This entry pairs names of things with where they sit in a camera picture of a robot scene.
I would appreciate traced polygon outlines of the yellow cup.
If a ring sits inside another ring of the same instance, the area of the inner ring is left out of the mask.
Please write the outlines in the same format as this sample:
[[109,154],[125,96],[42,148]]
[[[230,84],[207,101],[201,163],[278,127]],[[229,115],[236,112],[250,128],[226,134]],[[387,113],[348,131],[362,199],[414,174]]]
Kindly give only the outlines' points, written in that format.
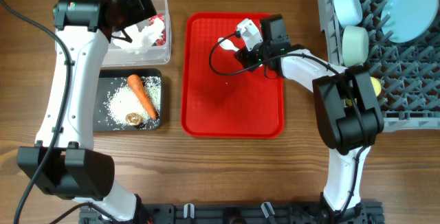
[[[373,89],[375,92],[375,96],[378,97],[380,95],[380,93],[382,92],[381,82],[377,78],[374,78],[374,77],[370,77],[370,79],[371,79],[371,83],[372,83],[372,86],[373,86]],[[350,99],[346,99],[346,105],[352,106],[353,103],[352,103],[352,101],[350,101]]]

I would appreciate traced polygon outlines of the white rice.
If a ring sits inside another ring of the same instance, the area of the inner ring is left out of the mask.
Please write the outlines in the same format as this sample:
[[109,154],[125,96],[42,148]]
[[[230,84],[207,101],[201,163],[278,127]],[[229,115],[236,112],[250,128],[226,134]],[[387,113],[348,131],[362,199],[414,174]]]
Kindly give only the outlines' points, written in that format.
[[[127,78],[110,78],[110,90],[104,91],[102,107],[98,110],[103,117],[96,118],[97,124],[103,124],[110,131],[125,130],[155,130],[160,126],[162,79],[159,76],[141,77],[145,92],[157,111],[157,119],[150,118],[144,107],[140,104],[136,95],[128,85]],[[143,123],[139,126],[130,126],[125,120],[129,113],[139,113],[143,117]]]

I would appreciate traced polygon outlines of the orange carrot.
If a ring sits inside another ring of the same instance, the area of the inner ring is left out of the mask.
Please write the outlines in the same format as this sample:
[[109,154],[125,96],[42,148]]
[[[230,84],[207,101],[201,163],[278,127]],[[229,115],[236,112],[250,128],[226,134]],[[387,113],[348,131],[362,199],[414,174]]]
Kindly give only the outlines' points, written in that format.
[[153,106],[145,92],[141,78],[136,74],[132,74],[127,78],[127,82],[133,93],[138,98],[140,104],[144,107],[145,111],[150,116],[150,118],[156,120],[157,113],[155,107]]

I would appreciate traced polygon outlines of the light blue plate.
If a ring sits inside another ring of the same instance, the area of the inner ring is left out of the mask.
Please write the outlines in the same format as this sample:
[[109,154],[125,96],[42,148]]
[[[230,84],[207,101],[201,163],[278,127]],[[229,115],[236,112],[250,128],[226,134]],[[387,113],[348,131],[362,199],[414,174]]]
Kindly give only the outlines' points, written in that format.
[[405,43],[422,35],[434,21],[439,0],[386,0],[381,13],[383,34],[389,40]]

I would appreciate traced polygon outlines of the mint green bowl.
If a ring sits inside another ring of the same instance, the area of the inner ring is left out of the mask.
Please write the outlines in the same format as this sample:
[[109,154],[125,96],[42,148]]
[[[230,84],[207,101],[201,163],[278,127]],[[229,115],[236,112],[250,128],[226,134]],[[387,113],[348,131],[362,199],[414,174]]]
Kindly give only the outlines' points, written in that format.
[[369,54],[369,36],[366,29],[346,26],[342,37],[342,57],[345,67],[362,64]]

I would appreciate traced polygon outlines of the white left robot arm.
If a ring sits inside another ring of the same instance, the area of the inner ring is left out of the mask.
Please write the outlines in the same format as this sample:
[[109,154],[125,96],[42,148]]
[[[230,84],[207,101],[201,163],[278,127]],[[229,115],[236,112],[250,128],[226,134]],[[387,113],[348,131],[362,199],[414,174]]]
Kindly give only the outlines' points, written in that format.
[[115,32],[156,15],[151,0],[58,0],[53,9],[56,67],[33,146],[18,150],[30,187],[93,208],[113,223],[135,223],[136,194],[115,179],[113,158],[94,150],[100,68]]

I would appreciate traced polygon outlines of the red snack wrapper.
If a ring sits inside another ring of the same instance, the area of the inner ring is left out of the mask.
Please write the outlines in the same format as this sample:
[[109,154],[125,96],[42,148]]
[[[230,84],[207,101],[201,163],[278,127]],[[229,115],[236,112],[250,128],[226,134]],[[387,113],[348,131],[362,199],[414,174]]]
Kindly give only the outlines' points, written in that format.
[[157,14],[148,19],[148,38],[154,46],[162,46],[166,43],[166,24],[163,14]]

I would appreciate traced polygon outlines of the clear plastic wrap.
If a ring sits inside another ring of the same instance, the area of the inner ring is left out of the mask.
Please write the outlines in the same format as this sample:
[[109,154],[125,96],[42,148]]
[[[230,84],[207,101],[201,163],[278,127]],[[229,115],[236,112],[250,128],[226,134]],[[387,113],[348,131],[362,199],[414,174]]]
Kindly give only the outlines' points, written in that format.
[[123,31],[112,34],[111,49],[128,53],[139,53],[142,48],[142,34],[137,25],[126,27]]

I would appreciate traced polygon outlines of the white tissue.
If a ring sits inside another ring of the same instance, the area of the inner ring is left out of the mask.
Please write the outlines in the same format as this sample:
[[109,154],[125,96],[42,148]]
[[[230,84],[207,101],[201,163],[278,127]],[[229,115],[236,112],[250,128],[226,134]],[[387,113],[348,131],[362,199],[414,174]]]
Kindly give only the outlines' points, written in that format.
[[164,38],[165,23],[160,18],[155,18],[152,23],[145,27],[141,35],[141,47],[139,53],[146,53],[152,46],[161,46],[165,44]]

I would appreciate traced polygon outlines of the white plastic spoon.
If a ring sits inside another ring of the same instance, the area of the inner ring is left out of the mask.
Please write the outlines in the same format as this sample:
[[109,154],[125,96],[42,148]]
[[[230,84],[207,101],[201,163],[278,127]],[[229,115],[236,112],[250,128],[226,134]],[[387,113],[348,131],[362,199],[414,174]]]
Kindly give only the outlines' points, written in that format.
[[234,43],[231,40],[224,38],[224,37],[218,38],[218,43],[219,43],[220,48],[222,48],[226,51],[238,52],[240,50],[243,50],[243,48],[239,49],[238,47],[236,47],[234,45]]

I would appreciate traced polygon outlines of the light blue bowl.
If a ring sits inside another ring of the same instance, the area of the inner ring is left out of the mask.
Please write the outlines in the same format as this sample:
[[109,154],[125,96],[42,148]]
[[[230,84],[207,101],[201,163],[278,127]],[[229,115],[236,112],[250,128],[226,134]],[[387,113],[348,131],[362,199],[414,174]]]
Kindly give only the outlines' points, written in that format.
[[356,26],[363,18],[360,0],[333,0],[335,14],[340,25]]

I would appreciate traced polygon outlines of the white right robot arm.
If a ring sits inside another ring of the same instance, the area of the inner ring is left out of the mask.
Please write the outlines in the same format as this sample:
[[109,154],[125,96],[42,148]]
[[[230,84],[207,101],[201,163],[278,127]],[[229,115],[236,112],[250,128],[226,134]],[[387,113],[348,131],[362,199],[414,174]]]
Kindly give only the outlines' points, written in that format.
[[318,131],[329,149],[323,205],[335,220],[356,214],[364,162],[384,128],[368,71],[332,65],[302,45],[292,45],[279,14],[258,24],[243,19],[233,35],[244,42],[235,53],[244,71],[265,66],[313,93]]

